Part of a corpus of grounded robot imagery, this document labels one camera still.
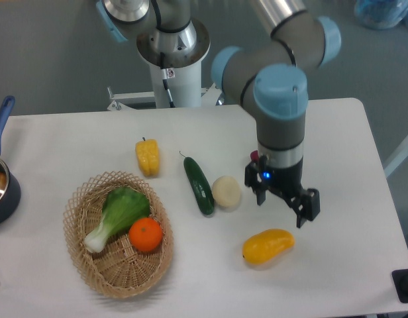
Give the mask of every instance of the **pot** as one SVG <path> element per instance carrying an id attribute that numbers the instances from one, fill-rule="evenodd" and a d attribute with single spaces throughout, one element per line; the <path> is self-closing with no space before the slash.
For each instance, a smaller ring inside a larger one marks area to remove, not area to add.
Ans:
<path id="1" fill-rule="evenodd" d="M 1 136 L 5 124 L 13 110 L 15 98 L 6 96 L 0 108 L 0 155 Z M 21 189 L 17 179 L 10 173 L 6 163 L 0 158 L 0 223 L 8 219 L 16 210 L 21 198 Z"/>

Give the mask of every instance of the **robotic arm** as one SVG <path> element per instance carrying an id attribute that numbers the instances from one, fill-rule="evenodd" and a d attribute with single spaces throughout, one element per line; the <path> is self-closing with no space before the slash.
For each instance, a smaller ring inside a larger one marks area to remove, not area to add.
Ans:
<path id="1" fill-rule="evenodd" d="M 191 18 L 190 0 L 99 0 L 97 8 L 119 42 L 136 41 L 157 108 L 201 106 L 201 61 L 210 38 Z"/>
<path id="2" fill-rule="evenodd" d="M 123 35 L 137 37 L 139 52 L 150 65 L 175 68 L 179 73 L 199 64 L 196 87 L 201 89 L 201 60 L 209 49 L 209 37 L 199 21 L 190 20 L 189 0 L 102 1 Z M 317 69 L 338 54 L 340 32 L 326 17 L 313 19 L 301 0 L 251 3 L 270 35 L 269 45 L 255 52 L 225 48 L 216 56 L 211 76 L 225 95 L 256 120 L 258 158 L 245 168 L 246 186 L 256 194 L 258 205 L 263 204 L 266 191 L 285 200 L 297 215 L 297 227 L 301 227 L 320 211 L 319 192 L 301 185 L 308 104 L 304 72 Z M 151 33 L 142 33 L 152 28 Z M 157 101 L 158 78 L 161 83 L 161 74 L 153 78 Z M 191 80 L 178 85 L 178 98 L 190 90 L 189 83 Z M 194 94 L 201 97 L 201 92 Z"/>
<path id="3" fill-rule="evenodd" d="M 303 141 L 308 103 L 303 71 L 334 58 L 341 45 L 330 19 L 314 20 L 301 0 L 252 0 L 270 35 L 267 47 L 245 53 L 228 47 L 215 58 L 211 75 L 225 95 L 256 120 L 258 159 L 247 165 L 245 184 L 261 205 L 266 191 L 297 215 L 297 227 L 320 211 L 319 192 L 303 189 Z"/>

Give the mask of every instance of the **pot handle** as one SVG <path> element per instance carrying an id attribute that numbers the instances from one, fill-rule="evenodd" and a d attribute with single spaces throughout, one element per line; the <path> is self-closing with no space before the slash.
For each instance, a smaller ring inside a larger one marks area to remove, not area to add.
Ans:
<path id="1" fill-rule="evenodd" d="M 1 154 L 1 136 L 4 131 L 5 124 L 7 123 L 8 117 L 13 110 L 15 103 L 15 98 L 13 96 L 6 96 L 4 98 L 3 104 L 0 108 L 0 154 Z"/>

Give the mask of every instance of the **green cucumber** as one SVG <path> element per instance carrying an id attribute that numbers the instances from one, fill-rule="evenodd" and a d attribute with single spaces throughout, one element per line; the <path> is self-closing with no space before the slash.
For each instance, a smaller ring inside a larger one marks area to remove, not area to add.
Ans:
<path id="1" fill-rule="evenodd" d="M 198 163 L 191 157 L 185 157 L 185 159 L 183 159 L 183 167 L 185 168 L 186 176 L 188 177 L 193 194 L 197 200 L 199 210 L 206 217 L 213 216 L 215 200 L 213 199 L 211 187 L 203 171 L 198 166 Z"/>

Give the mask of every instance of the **green leafy vegetable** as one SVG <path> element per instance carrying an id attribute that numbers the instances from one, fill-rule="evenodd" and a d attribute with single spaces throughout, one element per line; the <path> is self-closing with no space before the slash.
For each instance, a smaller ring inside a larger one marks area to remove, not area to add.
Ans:
<path id="1" fill-rule="evenodd" d="M 83 241 L 90 252 L 101 252 L 112 235 L 130 229 L 137 220 L 150 215 L 146 196 L 129 187 L 118 187 L 110 192 L 103 204 L 98 226 Z"/>

